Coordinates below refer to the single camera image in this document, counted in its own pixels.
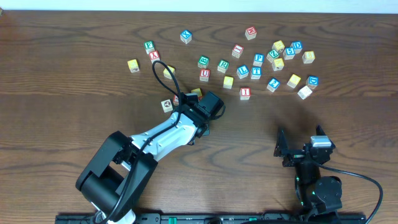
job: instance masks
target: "toy cube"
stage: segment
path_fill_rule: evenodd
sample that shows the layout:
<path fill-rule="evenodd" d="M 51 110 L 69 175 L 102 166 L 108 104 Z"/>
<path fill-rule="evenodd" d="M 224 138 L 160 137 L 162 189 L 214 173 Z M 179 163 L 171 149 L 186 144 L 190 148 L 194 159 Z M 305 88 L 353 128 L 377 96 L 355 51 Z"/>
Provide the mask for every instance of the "toy cube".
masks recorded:
<path fill-rule="evenodd" d="M 198 95 L 199 101 L 203 98 L 203 95 L 201 94 L 200 88 L 192 90 L 191 93 L 194 93 L 194 94 Z"/>
<path fill-rule="evenodd" d="M 279 58 L 279 53 L 276 50 L 271 50 L 267 54 L 267 60 L 272 63 L 275 59 Z"/>
<path fill-rule="evenodd" d="M 251 96 L 250 88 L 241 88 L 241 91 L 239 92 L 239 96 L 241 97 L 241 100 L 250 99 L 250 96 Z"/>
<path fill-rule="evenodd" d="M 236 58 L 240 58 L 240 56 L 243 53 L 243 47 L 236 44 L 234 49 L 232 49 L 232 56 L 236 57 Z"/>
<path fill-rule="evenodd" d="M 300 53 L 301 50 L 303 49 L 303 45 L 301 44 L 301 41 L 293 42 L 292 45 L 290 45 L 290 47 L 293 47 L 294 53 L 296 53 L 296 54 Z"/>
<path fill-rule="evenodd" d="M 246 36 L 246 38 L 248 40 L 254 39 L 254 38 L 256 38 L 257 30 L 254 27 L 249 27 L 246 29 L 246 32 L 244 33 L 244 35 Z"/>
<path fill-rule="evenodd" d="M 310 89 L 315 89 L 318 86 L 318 77 L 315 76 L 309 76 L 305 84 L 310 88 Z"/>
<path fill-rule="evenodd" d="M 199 61 L 198 61 L 198 67 L 199 68 L 207 68 L 209 66 L 209 58 L 206 56 L 200 56 Z"/>
<path fill-rule="evenodd" d="M 261 68 L 260 67 L 252 67 L 251 68 L 251 79 L 260 79 L 261 78 Z"/>
<path fill-rule="evenodd" d="M 175 75 L 175 69 L 173 67 L 171 67 L 171 66 L 168 66 L 168 68 L 172 71 L 173 75 Z M 163 70 L 163 75 L 166 78 L 173 79 L 172 76 L 170 75 L 169 71 L 167 71 L 167 68 L 165 68 Z"/>
<path fill-rule="evenodd" d="M 178 106 L 180 104 L 180 102 L 178 101 L 178 96 L 174 95 L 173 97 L 173 105 L 174 106 Z"/>
<path fill-rule="evenodd" d="M 154 52 L 149 53 L 150 62 L 154 63 L 157 60 L 160 60 L 160 55 L 157 50 Z"/>
<path fill-rule="evenodd" d="M 271 81 L 269 81 L 267 85 L 267 89 L 271 92 L 275 92 L 275 90 L 278 88 L 280 82 L 276 78 L 272 78 Z"/>
<path fill-rule="evenodd" d="M 245 78 L 249 75 L 249 69 L 247 68 L 247 66 L 242 65 L 236 70 L 236 74 L 239 78 Z"/>
<path fill-rule="evenodd" d="M 167 113 L 169 111 L 173 110 L 172 102 L 170 100 L 165 100 L 160 102 L 162 104 L 162 108 L 164 113 Z"/>
<path fill-rule="evenodd" d="M 284 50 L 284 59 L 290 60 L 294 58 L 294 49 L 292 47 L 286 47 Z"/>
<path fill-rule="evenodd" d="M 224 88 L 232 89 L 232 84 L 234 83 L 234 78 L 232 77 L 224 77 Z"/>
<path fill-rule="evenodd" d="M 264 55 L 263 54 L 255 54 L 253 66 L 261 67 L 262 63 L 264 62 Z"/>
<path fill-rule="evenodd" d="M 210 70 L 209 69 L 201 69 L 199 80 L 208 82 L 209 78 L 210 78 Z"/>
<path fill-rule="evenodd" d="M 281 58 L 277 58 L 272 62 L 272 69 L 274 69 L 274 71 L 282 70 L 284 66 L 285 63 Z"/>
<path fill-rule="evenodd" d="M 312 63 L 315 60 L 315 54 L 311 52 L 304 52 L 303 54 L 303 62 L 304 63 Z"/>
<path fill-rule="evenodd" d="M 226 73 L 228 67 L 229 67 L 229 62 L 227 62 L 225 60 L 220 60 L 218 66 L 217 66 L 217 71 Z"/>
<path fill-rule="evenodd" d="M 155 51 L 155 45 L 153 41 L 147 41 L 144 43 L 145 51 L 147 54 Z"/>
<path fill-rule="evenodd" d="M 137 59 L 130 60 L 130 61 L 127 62 L 127 64 L 129 65 L 131 73 L 139 71 L 139 66 L 138 66 Z"/>
<path fill-rule="evenodd" d="M 293 74 L 290 78 L 290 80 L 287 82 L 287 85 L 296 88 L 297 84 L 299 84 L 301 78 Z"/>
<path fill-rule="evenodd" d="M 192 40 L 192 34 L 188 30 L 184 30 L 180 35 L 181 41 L 185 44 L 189 43 Z"/>
<path fill-rule="evenodd" d="M 311 95 L 312 90 L 309 89 L 308 86 L 303 87 L 300 91 L 298 91 L 298 95 L 301 97 L 301 99 L 306 99 L 309 95 Z"/>
<path fill-rule="evenodd" d="M 278 51 L 278 53 L 282 53 L 285 49 L 285 45 L 281 40 L 278 40 L 272 45 L 272 49 Z"/>

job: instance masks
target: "blue and white block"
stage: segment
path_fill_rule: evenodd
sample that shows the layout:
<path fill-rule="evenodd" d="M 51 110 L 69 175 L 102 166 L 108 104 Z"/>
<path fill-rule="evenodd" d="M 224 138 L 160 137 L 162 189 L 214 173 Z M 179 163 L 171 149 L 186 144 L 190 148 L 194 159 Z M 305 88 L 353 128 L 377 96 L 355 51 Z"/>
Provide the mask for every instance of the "blue and white block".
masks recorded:
<path fill-rule="evenodd" d="M 236 70 L 236 74 L 239 78 L 246 78 L 249 75 L 249 69 L 247 66 L 242 65 Z"/>
<path fill-rule="evenodd" d="M 262 63 L 264 62 L 264 55 L 263 54 L 255 54 L 253 66 L 261 67 Z"/>
<path fill-rule="evenodd" d="M 192 34 L 188 30 L 184 30 L 180 35 L 181 41 L 185 44 L 189 43 L 192 40 Z"/>
<path fill-rule="evenodd" d="M 301 44 L 301 41 L 295 41 L 292 43 L 290 47 L 293 47 L 294 53 L 298 54 L 303 50 L 303 45 Z"/>
<path fill-rule="evenodd" d="M 308 86 L 310 89 L 315 89 L 318 86 L 319 80 L 318 77 L 310 75 L 306 81 L 306 86 Z"/>
<path fill-rule="evenodd" d="M 294 52 L 293 47 L 286 47 L 284 50 L 284 59 L 285 60 L 293 59 L 295 54 L 296 53 Z"/>
<path fill-rule="evenodd" d="M 260 67 L 251 68 L 251 79 L 260 79 L 262 75 Z"/>
<path fill-rule="evenodd" d="M 280 82 L 276 78 L 272 78 L 267 85 L 267 89 L 271 92 L 275 92 L 275 90 L 279 87 Z"/>

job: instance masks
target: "wooden table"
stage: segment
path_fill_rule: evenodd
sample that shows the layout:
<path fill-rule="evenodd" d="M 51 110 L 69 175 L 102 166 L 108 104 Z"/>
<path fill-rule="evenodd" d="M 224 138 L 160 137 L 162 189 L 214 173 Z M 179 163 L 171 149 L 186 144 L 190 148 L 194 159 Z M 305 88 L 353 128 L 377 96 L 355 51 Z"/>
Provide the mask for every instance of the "wooden table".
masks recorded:
<path fill-rule="evenodd" d="M 246 40 L 245 28 L 257 37 Z M 162 100 L 172 95 L 155 80 L 143 43 L 155 42 L 176 68 L 182 91 L 213 91 L 226 103 L 210 136 L 176 149 L 159 162 L 138 207 L 165 213 L 291 210 L 299 207 L 293 168 L 273 157 L 277 128 L 301 147 L 316 124 L 337 146 L 328 166 L 375 178 L 384 201 L 373 223 L 395 223 L 398 206 L 398 17 L 361 14 L 247 14 L 175 12 L 6 11 L 0 17 L 0 223 L 53 223 L 58 213 L 93 212 L 75 181 L 109 134 L 144 132 L 163 122 Z M 184 29 L 193 32 L 185 45 Z M 316 59 L 301 55 L 260 80 L 238 79 L 254 53 L 272 43 L 301 40 Z M 235 44 L 242 57 L 232 58 Z M 210 58 L 211 77 L 199 81 L 197 60 Z M 138 59 L 139 73 L 127 61 Z M 232 90 L 217 73 L 230 61 Z M 163 69 L 158 73 L 162 77 Z M 291 74 L 302 77 L 292 90 Z M 308 75 L 320 85 L 297 96 Z M 271 77 L 281 81 L 266 90 Z M 252 97 L 239 100 L 239 88 Z M 379 192 L 365 180 L 343 181 L 344 212 L 373 210 Z"/>

